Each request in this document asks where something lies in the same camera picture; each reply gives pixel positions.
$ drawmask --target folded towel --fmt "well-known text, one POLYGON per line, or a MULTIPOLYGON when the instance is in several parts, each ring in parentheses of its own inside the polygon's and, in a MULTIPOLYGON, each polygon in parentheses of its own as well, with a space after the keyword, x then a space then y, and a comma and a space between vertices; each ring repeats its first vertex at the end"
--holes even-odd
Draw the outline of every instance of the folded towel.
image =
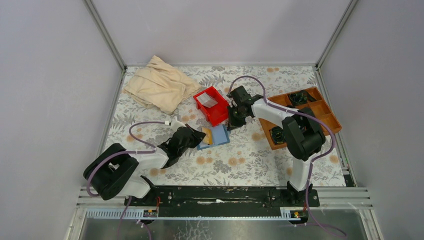
POLYGON ((138 69, 124 90, 145 108, 157 106, 171 114, 181 101, 193 96, 201 86, 175 67, 153 56, 138 69))

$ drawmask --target red plastic bin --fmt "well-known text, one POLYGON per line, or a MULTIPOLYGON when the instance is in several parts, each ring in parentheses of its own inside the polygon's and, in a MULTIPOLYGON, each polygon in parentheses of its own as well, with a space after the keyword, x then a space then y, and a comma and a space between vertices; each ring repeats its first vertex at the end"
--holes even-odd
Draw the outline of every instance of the red plastic bin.
POLYGON ((213 127, 217 126, 228 118, 227 107, 229 107, 230 105, 213 86, 208 87, 204 91, 199 92, 198 94, 194 95, 193 98, 196 101, 197 109, 201 110, 201 112, 206 117, 206 120, 210 124, 212 124, 213 127), (202 95, 203 93, 207 93, 209 96, 215 99, 218 104, 213 107, 203 106, 198 101, 198 96, 202 95))

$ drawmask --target table surface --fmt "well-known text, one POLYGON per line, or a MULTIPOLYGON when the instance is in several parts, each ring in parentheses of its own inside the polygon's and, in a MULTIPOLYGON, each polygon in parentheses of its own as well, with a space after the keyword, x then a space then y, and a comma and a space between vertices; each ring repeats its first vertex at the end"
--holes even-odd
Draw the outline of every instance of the table surface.
MULTIPOLYGON (((231 82, 243 75, 257 77, 264 84, 268 96, 281 95, 315 87, 311 66, 180 66, 177 67, 200 85, 214 86, 225 99, 231 82)), ((129 67, 122 89, 138 67, 129 67)), ((262 94, 257 82, 244 78, 234 84, 243 85, 247 92, 262 94)), ((105 148, 120 143, 127 150, 145 150, 144 144, 129 135, 132 124, 144 121, 165 121, 178 116, 180 121, 195 129, 211 127, 192 97, 181 102, 172 114, 158 108, 146 109, 125 93, 119 95, 105 148)), ((293 156, 287 148, 271 150, 258 118, 246 119, 247 125, 231 131, 230 143, 203 150, 188 149, 178 163, 167 169, 146 169, 143 175, 155 185, 207 185, 207 186, 286 186, 292 174, 293 156)), ((135 128, 134 134, 149 143, 159 145, 172 136, 165 125, 145 124, 135 128)), ((330 148, 327 137, 322 151, 330 148)), ((334 149, 314 164, 311 182, 315 186, 346 186, 341 164, 334 149)))

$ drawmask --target wall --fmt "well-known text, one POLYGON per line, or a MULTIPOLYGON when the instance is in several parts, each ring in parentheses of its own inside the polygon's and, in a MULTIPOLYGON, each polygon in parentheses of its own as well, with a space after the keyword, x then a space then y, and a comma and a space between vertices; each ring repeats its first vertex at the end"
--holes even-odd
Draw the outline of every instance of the wall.
POLYGON ((94 0, 128 65, 316 63, 350 0, 94 0))
POLYGON ((424 1, 360 1, 322 68, 385 239, 422 239, 424 1))
POLYGON ((0 2, 0 239, 64 238, 119 78, 83 1, 0 2))

